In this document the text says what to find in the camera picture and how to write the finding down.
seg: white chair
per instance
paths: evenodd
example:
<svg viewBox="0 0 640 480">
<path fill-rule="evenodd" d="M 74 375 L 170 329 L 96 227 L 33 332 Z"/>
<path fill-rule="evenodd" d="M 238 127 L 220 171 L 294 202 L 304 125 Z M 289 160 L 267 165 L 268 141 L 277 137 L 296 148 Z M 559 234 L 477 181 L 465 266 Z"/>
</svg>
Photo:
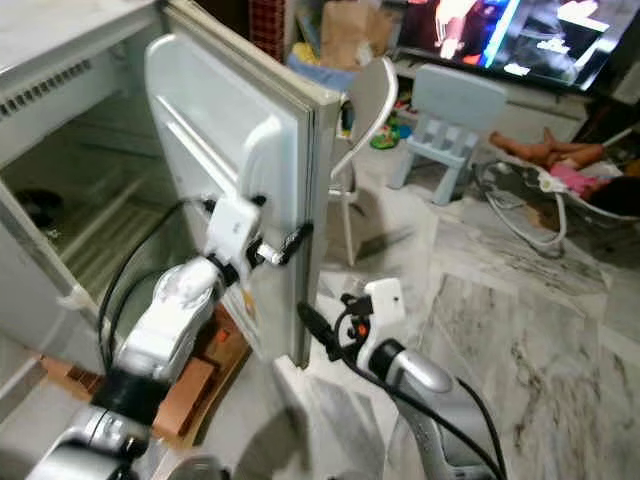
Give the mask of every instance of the white chair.
<svg viewBox="0 0 640 480">
<path fill-rule="evenodd" d="M 350 136 L 337 137 L 334 143 L 329 200 L 341 204 L 347 260 L 351 266 L 355 263 L 355 252 L 349 205 L 358 199 L 353 157 L 384 125 L 397 94 L 398 79 L 393 63 L 382 57 L 373 60 L 358 73 L 344 98 L 344 102 L 351 102 L 354 122 Z"/>
<path fill-rule="evenodd" d="M 401 188 L 419 157 L 446 165 L 433 199 L 447 205 L 457 186 L 468 182 L 478 131 L 492 128 L 506 103 L 504 89 L 476 76 L 425 65 L 416 73 L 411 100 L 418 125 L 407 140 L 409 154 L 388 186 Z"/>
</svg>

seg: shelf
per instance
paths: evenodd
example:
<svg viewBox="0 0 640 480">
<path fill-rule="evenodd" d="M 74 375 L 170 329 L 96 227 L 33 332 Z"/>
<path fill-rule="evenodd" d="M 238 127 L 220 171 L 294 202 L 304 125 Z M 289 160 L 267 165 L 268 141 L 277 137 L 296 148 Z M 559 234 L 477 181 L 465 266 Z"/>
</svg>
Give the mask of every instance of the shelf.
<svg viewBox="0 0 640 480">
<path fill-rule="evenodd" d="M 138 179 L 127 185 L 106 207 L 99 207 L 95 215 L 88 216 L 87 211 L 80 210 L 74 215 L 68 224 L 65 224 L 62 228 L 66 231 L 75 231 L 73 228 L 77 222 L 82 222 L 83 225 L 78 229 L 77 234 L 68 241 L 61 244 L 60 258 L 63 261 L 67 261 L 72 258 L 78 250 L 82 249 L 86 242 L 98 232 L 104 225 L 109 223 L 114 215 L 120 212 L 120 209 L 127 203 L 129 198 L 140 188 L 143 179 Z"/>
<path fill-rule="evenodd" d="M 100 302 L 111 276 L 162 216 L 159 208 L 122 202 L 65 263 L 94 300 Z"/>
</svg>

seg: refrigerator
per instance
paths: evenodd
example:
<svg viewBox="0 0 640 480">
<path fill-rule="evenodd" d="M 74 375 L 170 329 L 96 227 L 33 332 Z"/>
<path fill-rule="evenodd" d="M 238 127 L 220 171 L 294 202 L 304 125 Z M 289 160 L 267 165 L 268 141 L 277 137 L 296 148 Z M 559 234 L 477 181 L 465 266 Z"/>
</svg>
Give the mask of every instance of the refrigerator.
<svg viewBox="0 0 640 480">
<path fill-rule="evenodd" d="M 148 281 L 127 298 L 118 338 L 144 311 L 154 275 L 204 246 L 209 213 L 176 202 L 263 195 L 270 244 L 305 221 L 313 237 L 223 303 L 262 359 L 305 366 L 295 305 L 315 301 L 339 95 L 189 0 L 23 0 L 2 10 L 0 333 L 103 372 L 98 310 L 131 249 L 148 237 L 107 322 L 128 287 Z"/>
</svg>

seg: black cable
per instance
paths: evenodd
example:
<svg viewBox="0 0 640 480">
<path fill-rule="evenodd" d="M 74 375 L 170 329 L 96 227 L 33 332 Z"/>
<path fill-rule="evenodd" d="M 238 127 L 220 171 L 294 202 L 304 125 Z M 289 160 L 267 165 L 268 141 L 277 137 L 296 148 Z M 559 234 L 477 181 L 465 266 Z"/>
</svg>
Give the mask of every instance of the black cable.
<svg viewBox="0 0 640 480">
<path fill-rule="evenodd" d="M 122 276 L 125 269 L 129 265 L 129 262 L 131 262 L 131 259 L 136 255 L 136 253 L 138 253 L 140 248 L 142 248 L 142 246 L 147 242 L 147 240 L 149 240 L 149 238 L 151 238 L 167 222 L 167 220 L 169 220 L 169 218 L 173 215 L 173 213 L 180 207 L 184 205 L 192 204 L 192 203 L 194 204 L 202 203 L 202 200 L 189 198 L 189 199 L 179 200 L 177 203 L 172 205 L 169 208 L 169 210 L 167 210 L 165 214 L 156 222 L 156 224 L 149 231 L 149 233 L 147 233 L 147 235 L 145 235 L 145 237 L 142 240 L 140 240 L 136 244 L 136 246 L 129 252 L 129 254 L 126 256 L 126 258 L 123 260 L 123 262 L 120 264 L 116 272 L 111 277 L 111 281 L 109 282 L 109 285 L 107 286 L 107 290 L 104 294 L 104 297 L 102 298 L 102 303 L 100 303 L 100 309 L 98 310 L 98 344 L 100 347 L 100 354 L 102 356 L 102 362 L 104 363 L 105 371 L 111 367 L 111 364 L 113 361 L 113 352 L 109 351 L 109 345 L 104 344 L 104 338 L 103 338 L 104 321 L 107 314 L 107 308 L 109 307 L 109 303 L 111 302 L 111 297 L 113 296 L 113 292 L 116 286 L 118 285 L 118 281 L 120 280 L 120 277 Z"/>
<path fill-rule="evenodd" d="M 336 342 L 337 346 L 340 346 L 340 326 L 342 325 L 342 321 L 345 319 L 346 316 L 347 316 L 347 311 L 345 310 L 338 317 L 338 320 L 336 321 L 336 325 L 333 330 L 334 341 Z M 391 385 L 387 385 L 386 383 L 379 380 L 376 376 L 361 370 L 355 363 L 353 363 L 353 361 L 350 358 L 344 355 L 341 348 L 339 348 L 338 350 L 341 353 L 342 361 L 356 375 L 364 378 L 365 380 L 373 383 L 377 387 L 383 389 L 385 392 L 387 392 L 389 396 L 402 400 L 403 402 L 409 404 L 410 406 L 418 410 L 423 415 L 426 415 L 427 417 L 431 418 L 434 422 L 439 424 L 445 430 L 448 430 L 452 435 L 457 437 L 467 447 L 469 447 L 476 455 L 478 455 L 482 459 L 482 461 L 485 463 L 485 465 L 489 468 L 489 470 L 491 470 L 491 473 L 496 478 L 496 480 L 507 480 L 506 473 L 503 473 L 501 471 L 500 467 L 496 465 L 496 463 L 493 461 L 491 456 L 482 447 L 480 447 L 480 445 L 478 445 L 467 434 L 465 434 L 462 430 L 460 430 L 458 427 L 450 423 L 447 419 L 438 415 L 438 413 L 436 413 L 434 410 L 424 405 L 423 403 L 415 400 L 414 398 L 398 390 L 397 388 L 392 387 Z"/>
<path fill-rule="evenodd" d="M 484 402 L 480 398 L 480 395 L 478 395 L 476 393 L 476 391 L 473 388 L 471 388 L 471 386 L 469 384 L 467 384 L 461 378 L 457 378 L 457 380 L 458 380 L 458 383 L 460 384 L 460 386 L 467 391 L 467 393 L 469 394 L 469 396 L 471 398 L 473 398 L 473 400 L 476 402 L 476 405 L 478 406 L 478 408 L 482 412 L 482 416 L 484 417 L 484 421 L 487 424 L 487 428 L 489 429 L 489 434 L 491 435 L 491 443 L 493 443 L 493 449 L 495 450 L 496 458 L 498 459 L 498 465 L 500 466 L 500 470 L 502 470 L 502 474 L 506 478 L 506 476 L 507 476 L 507 466 L 504 463 L 504 454 L 502 453 L 502 446 L 500 445 L 500 438 L 498 437 L 498 431 L 496 429 L 495 424 L 493 423 L 493 419 L 491 418 L 491 414 L 489 413 L 489 409 L 487 409 L 487 406 L 484 404 Z"/>
</svg>

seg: refrigerator door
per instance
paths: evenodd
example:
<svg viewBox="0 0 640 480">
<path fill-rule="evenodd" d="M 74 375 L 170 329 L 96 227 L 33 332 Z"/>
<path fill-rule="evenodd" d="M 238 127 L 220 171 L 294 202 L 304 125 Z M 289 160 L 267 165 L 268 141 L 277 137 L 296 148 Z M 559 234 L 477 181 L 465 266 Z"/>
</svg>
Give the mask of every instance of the refrigerator door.
<svg viewBox="0 0 640 480">
<path fill-rule="evenodd" d="M 36 352 L 103 372 L 95 304 L 1 181 L 0 248 L 2 334 Z"/>
<path fill-rule="evenodd" d="M 314 237 L 285 268 L 263 265 L 223 303 L 263 359 L 308 359 L 295 310 L 315 301 L 331 145 L 339 96 L 314 86 L 235 35 L 195 3 L 165 9 L 172 33 L 147 50 L 149 103 L 181 197 L 264 195 L 262 231 L 272 245 L 304 221 Z M 207 218 L 189 218 L 204 245 Z"/>
</svg>

